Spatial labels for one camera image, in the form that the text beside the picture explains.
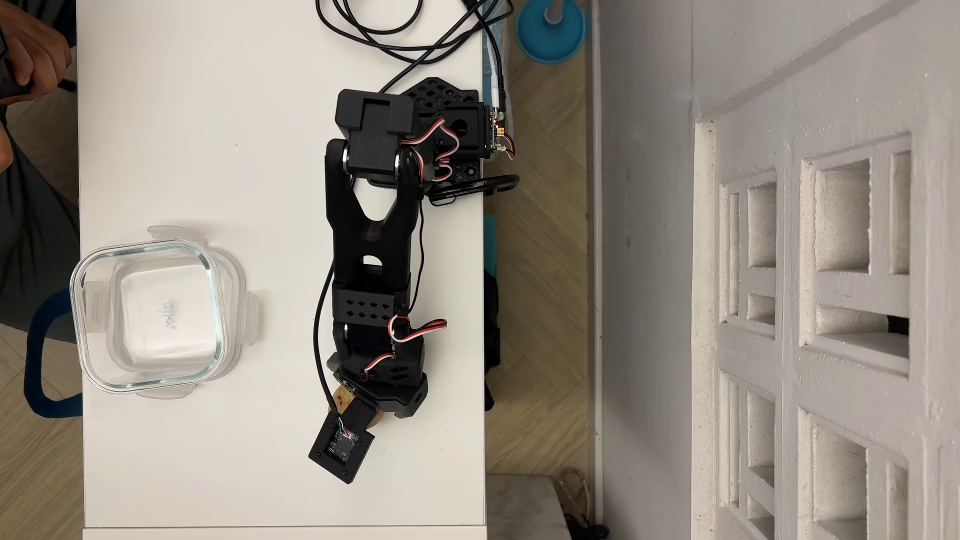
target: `wire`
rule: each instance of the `wire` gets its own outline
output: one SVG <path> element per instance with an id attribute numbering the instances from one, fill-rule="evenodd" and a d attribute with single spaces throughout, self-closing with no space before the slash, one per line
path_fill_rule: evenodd
<path id="1" fill-rule="evenodd" d="M 445 152 L 440 152 L 440 154 L 437 154 L 437 157 L 436 157 L 437 161 L 443 160 L 444 158 L 449 158 L 450 156 L 456 154 L 457 150 L 460 150 L 460 137 L 458 137 L 457 134 L 450 131 L 450 129 L 447 128 L 447 126 L 445 126 L 443 123 L 440 124 L 440 129 L 443 130 L 445 134 L 453 137 L 453 148 Z"/>
<path id="2" fill-rule="evenodd" d="M 337 410 L 337 403 L 333 401 L 333 395 L 330 394 L 330 387 L 326 384 L 326 370 L 324 361 L 320 358 L 320 312 L 324 309 L 324 298 L 326 291 L 330 287 L 330 280 L 333 279 L 333 262 L 330 262 L 330 271 L 326 273 L 324 290 L 320 293 L 320 301 L 317 302 L 317 313 L 313 317 L 313 358 L 317 362 L 317 373 L 320 374 L 320 384 L 324 387 L 326 402 L 330 405 L 330 410 Z"/>
<path id="3" fill-rule="evenodd" d="M 442 128 L 445 122 L 446 120 L 444 120 L 442 116 L 437 116 L 437 119 L 433 121 L 433 124 L 431 124 L 430 127 L 427 128 L 425 132 L 423 132 L 423 135 L 420 135 L 417 138 L 402 138 L 400 140 L 400 144 L 420 144 L 424 142 L 427 137 L 431 136 L 433 132 L 437 131 L 437 128 Z M 450 130 L 448 129 L 444 129 L 444 131 L 453 135 L 453 133 L 451 133 Z"/>
<path id="4" fill-rule="evenodd" d="M 503 134 L 503 138 L 507 139 L 507 142 L 510 143 L 510 148 L 507 149 L 507 157 L 510 158 L 510 161 L 513 161 L 516 157 L 516 147 L 514 146 L 514 139 L 507 135 Z"/>
<path id="5" fill-rule="evenodd" d="M 384 354 L 382 354 L 382 355 L 374 358 L 371 363 L 367 364 L 367 367 L 363 368 L 364 380 L 370 380 L 370 370 L 373 369 L 373 366 L 375 366 L 376 364 L 380 363 L 381 360 L 385 360 L 385 359 L 387 359 L 387 358 L 396 358 L 396 354 L 394 354 L 394 353 L 384 353 Z"/>
<path id="6" fill-rule="evenodd" d="M 443 160 L 440 163 L 437 163 L 437 165 L 440 167 L 445 167 L 447 170 L 447 173 L 444 174 L 443 176 L 433 177 L 434 182 L 443 182 L 444 180 L 453 176 L 453 167 L 450 166 L 450 160 Z"/>
<path id="7" fill-rule="evenodd" d="M 387 334 L 390 335 L 390 339 L 394 340 L 397 343 L 406 343 L 407 341 L 415 339 L 420 335 L 424 335 L 432 331 L 443 330 L 446 328 L 446 319 L 434 319 L 428 322 L 427 324 L 421 326 L 418 329 L 413 329 L 405 337 L 396 337 L 396 335 L 394 334 L 394 321 L 396 319 L 403 319 L 409 323 L 410 317 L 404 317 L 403 315 L 394 315 L 393 317 L 390 318 L 389 321 L 387 321 Z"/>
<path id="8" fill-rule="evenodd" d="M 337 423 L 340 424 L 340 431 L 341 431 L 344 435 L 346 435 L 347 438 L 352 439 L 352 438 L 353 438 L 353 433 L 349 432 L 349 430 L 347 429 L 347 426 L 344 426 L 344 420 L 343 420 L 342 418 L 340 418 L 339 416 L 337 417 Z"/>
<path id="9" fill-rule="evenodd" d="M 359 32 L 363 36 L 363 37 L 358 37 L 349 32 L 346 32 L 344 30 L 341 30 L 333 26 L 333 24 L 331 24 L 330 21 L 326 19 L 326 16 L 324 15 L 324 11 L 321 9 L 320 1 L 321 0 L 314 0 L 314 7 L 317 10 L 317 16 L 320 18 L 320 20 L 328 29 L 330 29 L 331 31 L 333 31 L 334 33 L 340 36 L 346 37 L 347 39 L 351 39 L 358 43 L 362 43 L 364 45 L 380 49 L 384 53 L 390 55 L 393 58 L 396 58 L 397 60 L 410 63 L 409 66 L 407 66 L 403 71 L 398 73 L 396 77 L 394 77 L 389 83 L 387 83 L 383 88 L 380 89 L 381 93 L 389 90 L 393 85 L 396 84 L 397 81 L 399 81 L 400 79 L 405 77 L 408 73 L 413 71 L 418 65 L 421 65 L 421 64 L 426 65 L 429 63 L 441 61 L 446 57 L 448 57 L 449 55 L 451 55 L 454 51 L 460 48 L 460 46 L 463 45 L 470 36 L 472 36 L 473 34 L 481 30 L 487 30 L 484 27 L 484 23 L 486 23 L 486 25 L 489 27 L 489 25 L 507 18 L 514 12 L 513 0 L 506 0 L 507 5 L 510 6 L 510 9 L 505 13 L 502 13 L 501 15 L 498 15 L 494 18 L 490 18 L 490 15 L 499 7 L 500 0 L 495 0 L 494 2 L 492 2 L 492 4 L 483 13 L 480 13 L 479 11 L 480 11 L 480 8 L 485 4 L 485 2 L 478 1 L 473 6 L 469 7 L 467 9 L 467 12 L 464 13 L 464 15 L 453 26 L 451 26 L 450 29 L 440 39 L 438 39 L 433 45 L 401 46 L 401 45 L 390 45 L 390 44 L 380 43 L 376 41 L 372 37 L 372 35 L 373 34 L 391 35 L 391 34 L 396 34 L 398 32 L 401 32 L 402 30 L 405 30 L 407 27 L 410 26 L 410 24 L 413 23 L 413 21 L 417 19 L 417 17 L 420 16 L 421 2 L 418 2 L 417 8 L 415 9 L 414 14 L 403 25 L 390 30 L 375 30 L 375 29 L 368 28 L 360 24 L 359 21 L 357 21 L 356 17 L 353 15 L 353 11 L 349 7 L 348 0 L 332 0 L 331 3 L 336 8 L 337 12 L 345 19 L 347 24 L 352 26 L 354 29 L 357 30 L 357 32 Z M 482 22 L 474 24 L 472 27 L 470 27 L 467 30 L 464 30 L 463 32 L 458 34 L 456 37 L 450 40 L 447 40 L 450 36 L 453 35 L 454 32 L 457 31 L 458 28 L 461 27 L 461 25 L 464 24 L 464 22 L 466 22 L 475 13 L 477 14 L 477 17 L 481 19 Z M 444 49 L 445 51 L 442 52 L 439 56 L 432 59 L 427 58 L 431 54 L 434 54 Z M 423 54 L 421 54 L 416 59 L 411 59 L 411 58 L 404 57 L 403 55 L 400 55 L 395 51 L 404 51 L 404 52 L 422 51 Z"/>
<path id="10" fill-rule="evenodd" d="M 417 271 L 417 288 L 414 289 L 414 301 L 410 303 L 410 309 L 407 313 L 414 310 L 417 304 L 417 296 L 420 294 L 420 276 L 423 275 L 423 199 L 420 199 L 420 270 Z"/>

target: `black clip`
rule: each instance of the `black clip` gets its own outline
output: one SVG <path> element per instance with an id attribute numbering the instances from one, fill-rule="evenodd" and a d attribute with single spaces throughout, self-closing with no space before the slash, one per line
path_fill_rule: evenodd
<path id="1" fill-rule="evenodd" d="M 510 191 L 520 182 L 520 177 L 516 174 L 505 174 L 500 176 L 490 176 L 482 178 L 475 182 L 463 182 L 460 184 L 448 185 L 445 187 L 434 187 L 426 192 L 430 203 L 435 206 L 443 206 L 447 203 L 437 204 L 447 199 L 453 199 L 460 195 L 469 195 L 470 193 L 479 193 L 483 191 L 484 196 L 490 196 L 500 191 Z"/>

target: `white cable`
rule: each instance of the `white cable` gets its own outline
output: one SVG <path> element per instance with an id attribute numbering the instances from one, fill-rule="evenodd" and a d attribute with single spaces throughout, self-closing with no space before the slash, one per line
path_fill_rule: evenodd
<path id="1" fill-rule="evenodd" d="M 490 35 L 484 34 L 487 37 L 487 41 L 490 41 Z M 487 43 L 487 57 L 490 59 L 490 106 L 493 109 L 500 108 L 500 86 L 497 84 L 496 79 L 496 61 L 493 58 L 493 45 Z"/>

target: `black 3d printed part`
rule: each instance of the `black 3d printed part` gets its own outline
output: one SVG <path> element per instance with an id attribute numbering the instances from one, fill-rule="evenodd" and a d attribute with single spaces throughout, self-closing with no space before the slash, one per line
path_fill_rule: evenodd
<path id="1" fill-rule="evenodd" d="M 374 416 L 376 408 L 357 399 L 347 405 L 343 415 L 331 410 L 310 449 L 310 459 L 344 483 L 353 482 L 374 439 L 367 431 Z M 338 419 L 343 421 L 352 437 L 340 432 Z"/>

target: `recessed square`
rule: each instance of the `recessed square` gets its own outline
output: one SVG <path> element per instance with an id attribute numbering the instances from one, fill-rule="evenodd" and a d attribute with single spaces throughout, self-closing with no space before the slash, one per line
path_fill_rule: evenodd
<path id="1" fill-rule="evenodd" d="M 910 273 L 910 152 L 890 157 L 890 273 Z"/>
<path id="2" fill-rule="evenodd" d="M 740 194 L 731 193 L 728 199 L 727 261 L 730 282 L 727 287 L 727 313 L 736 316 L 740 312 Z"/>
<path id="3" fill-rule="evenodd" d="M 817 173 L 814 190 L 818 270 L 870 269 L 870 160 Z"/>
<path id="4" fill-rule="evenodd" d="M 774 485 L 777 408 L 773 402 L 747 390 L 747 463 L 763 481 Z"/>
<path id="5" fill-rule="evenodd" d="M 813 426 L 813 520 L 839 540 L 867 538 L 867 450 Z"/>
<path id="6" fill-rule="evenodd" d="M 817 334 L 910 358 L 910 319 L 836 306 L 817 306 Z"/>
<path id="7" fill-rule="evenodd" d="M 906 469 L 887 463 L 887 539 L 907 540 Z"/>
<path id="8" fill-rule="evenodd" d="M 774 516 L 753 497 L 747 496 L 747 519 L 767 540 L 774 540 Z"/>
<path id="9" fill-rule="evenodd" d="M 762 325 L 773 326 L 777 321 L 777 300 L 772 296 L 748 294 L 747 318 Z"/>
<path id="10" fill-rule="evenodd" d="M 777 266 L 777 184 L 747 189 L 747 265 Z"/>
<path id="11" fill-rule="evenodd" d="M 730 418 L 730 501 L 740 506 L 740 385 L 730 381 L 728 385 L 727 407 Z"/>

